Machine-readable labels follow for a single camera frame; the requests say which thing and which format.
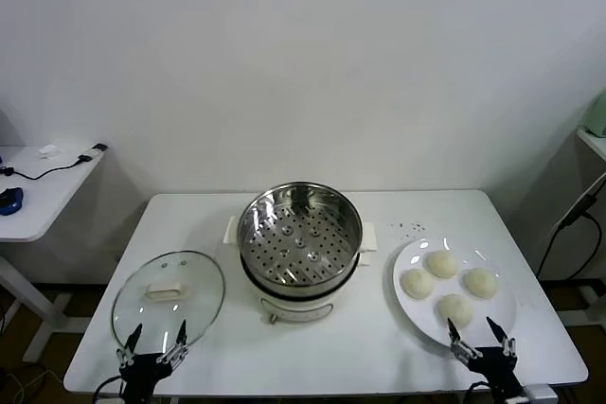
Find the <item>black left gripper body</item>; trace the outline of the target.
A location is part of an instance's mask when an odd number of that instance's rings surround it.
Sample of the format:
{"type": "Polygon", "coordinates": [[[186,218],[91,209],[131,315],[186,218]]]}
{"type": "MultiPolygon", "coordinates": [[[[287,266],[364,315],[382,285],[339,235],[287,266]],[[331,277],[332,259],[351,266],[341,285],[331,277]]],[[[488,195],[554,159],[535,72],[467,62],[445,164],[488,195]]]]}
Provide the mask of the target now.
{"type": "Polygon", "coordinates": [[[136,355],[132,364],[120,368],[125,382],[122,399],[126,404],[147,404],[157,383],[168,378],[173,368],[169,362],[161,360],[161,354],[136,355]]]}

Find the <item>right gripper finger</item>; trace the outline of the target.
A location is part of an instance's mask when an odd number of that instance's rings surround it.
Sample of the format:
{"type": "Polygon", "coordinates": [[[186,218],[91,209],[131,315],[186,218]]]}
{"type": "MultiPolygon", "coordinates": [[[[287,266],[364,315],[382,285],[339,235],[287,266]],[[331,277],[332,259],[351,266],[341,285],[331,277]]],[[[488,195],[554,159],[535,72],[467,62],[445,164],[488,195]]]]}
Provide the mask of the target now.
{"type": "Polygon", "coordinates": [[[451,341],[450,350],[460,362],[468,366],[471,360],[478,359],[478,351],[461,339],[454,322],[450,318],[447,319],[447,324],[451,341]]]}
{"type": "Polygon", "coordinates": [[[514,338],[510,338],[505,330],[489,316],[486,317],[487,323],[489,324],[490,330],[492,331],[496,340],[501,344],[503,348],[503,355],[506,357],[515,358],[516,354],[516,341],[514,338]]]}

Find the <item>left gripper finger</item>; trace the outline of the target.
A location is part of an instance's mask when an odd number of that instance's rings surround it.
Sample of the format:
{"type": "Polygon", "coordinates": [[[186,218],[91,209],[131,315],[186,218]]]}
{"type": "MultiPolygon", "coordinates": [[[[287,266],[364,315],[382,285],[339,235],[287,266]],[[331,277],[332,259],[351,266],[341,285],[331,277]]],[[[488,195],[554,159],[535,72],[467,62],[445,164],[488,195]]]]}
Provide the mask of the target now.
{"type": "Polygon", "coordinates": [[[116,350],[120,369],[125,369],[127,366],[134,364],[134,350],[141,336],[142,327],[142,324],[138,324],[135,330],[128,336],[124,346],[116,350]]]}
{"type": "Polygon", "coordinates": [[[158,359],[158,362],[178,366],[184,360],[187,352],[187,321],[184,320],[180,325],[175,344],[158,359]]]}

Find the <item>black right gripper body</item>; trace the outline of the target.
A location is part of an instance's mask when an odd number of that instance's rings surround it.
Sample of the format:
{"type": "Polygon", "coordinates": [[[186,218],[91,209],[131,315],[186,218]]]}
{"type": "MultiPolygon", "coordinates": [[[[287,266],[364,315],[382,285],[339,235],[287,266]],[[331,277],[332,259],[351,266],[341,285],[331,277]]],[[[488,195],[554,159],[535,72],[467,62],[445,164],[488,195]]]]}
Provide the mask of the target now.
{"type": "Polygon", "coordinates": [[[468,369],[486,379],[495,403],[510,403],[514,398],[526,396],[514,374],[518,360],[515,353],[506,355],[502,348],[477,348],[477,351],[480,356],[469,358],[468,369]]]}

